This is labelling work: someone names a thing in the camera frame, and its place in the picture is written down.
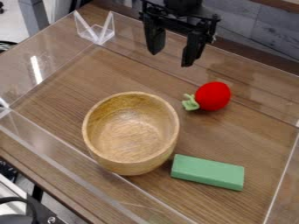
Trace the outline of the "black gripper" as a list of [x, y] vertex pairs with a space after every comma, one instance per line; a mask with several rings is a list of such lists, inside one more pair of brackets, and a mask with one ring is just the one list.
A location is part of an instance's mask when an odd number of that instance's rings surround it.
[[140, 20], [152, 55], [164, 49], [165, 30], [189, 32], [181, 52], [181, 67], [190, 67], [205, 46], [206, 36], [201, 31], [216, 31], [220, 16], [202, 5], [202, 0], [141, 0]]

